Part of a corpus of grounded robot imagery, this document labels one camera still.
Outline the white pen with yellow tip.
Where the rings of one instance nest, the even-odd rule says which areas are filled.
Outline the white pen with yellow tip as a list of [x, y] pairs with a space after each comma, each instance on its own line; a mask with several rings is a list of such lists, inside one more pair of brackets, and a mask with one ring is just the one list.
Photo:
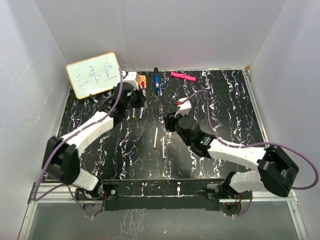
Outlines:
[[136, 118], [136, 109], [135, 108], [132, 109], [132, 118], [133, 119]]

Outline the white pen with blue tip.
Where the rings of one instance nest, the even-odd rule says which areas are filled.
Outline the white pen with blue tip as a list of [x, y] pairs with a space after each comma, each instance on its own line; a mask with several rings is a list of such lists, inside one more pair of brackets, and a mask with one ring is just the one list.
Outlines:
[[140, 108], [140, 113], [139, 113], [139, 120], [142, 119], [143, 111], [144, 111], [144, 107], [141, 107]]

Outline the white pen with red tip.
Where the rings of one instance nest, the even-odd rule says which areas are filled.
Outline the white pen with red tip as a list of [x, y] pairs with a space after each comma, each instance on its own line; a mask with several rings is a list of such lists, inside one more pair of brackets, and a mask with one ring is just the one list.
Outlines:
[[153, 150], [157, 149], [157, 138], [158, 138], [158, 127], [155, 128], [154, 142], [153, 142]]

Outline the white pen with purple tip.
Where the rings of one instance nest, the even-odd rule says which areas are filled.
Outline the white pen with purple tip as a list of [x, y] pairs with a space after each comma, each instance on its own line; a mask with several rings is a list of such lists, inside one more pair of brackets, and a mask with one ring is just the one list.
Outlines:
[[142, 94], [143, 96], [146, 96], [146, 88], [145, 88], [145, 81], [141, 80], [141, 86], [142, 86]]

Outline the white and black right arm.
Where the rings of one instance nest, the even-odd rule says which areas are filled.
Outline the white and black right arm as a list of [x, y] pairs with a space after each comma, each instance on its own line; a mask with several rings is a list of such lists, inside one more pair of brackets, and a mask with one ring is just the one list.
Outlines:
[[176, 132], [197, 156], [226, 160], [250, 169], [230, 172], [215, 188], [216, 195], [230, 199], [247, 191], [269, 191], [283, 198], [289, 195], [299, 167], [281, 147], [231, 147], [230, 143], [222, 144], [214, 135], [202, 131], [193, 118], [175, 112], [167, 114], [164, 123], [166, 130]]

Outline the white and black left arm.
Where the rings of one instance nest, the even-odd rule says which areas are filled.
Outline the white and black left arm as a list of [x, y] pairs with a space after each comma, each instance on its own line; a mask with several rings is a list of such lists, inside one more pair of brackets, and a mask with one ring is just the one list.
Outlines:
[[80, 167], [80, 157], [96, 139], [119, 124], [127, 110], [143, 107], [145, 100], [145, 91], [140, 86], [119, 83], [113, 95], [88, 121], [64, 136], [52, 136], [47, 141], [42, 174], [48, 174], [65, 185], [83, 189], [88, 198], [99, 199], [103, 195], [103, 183]]

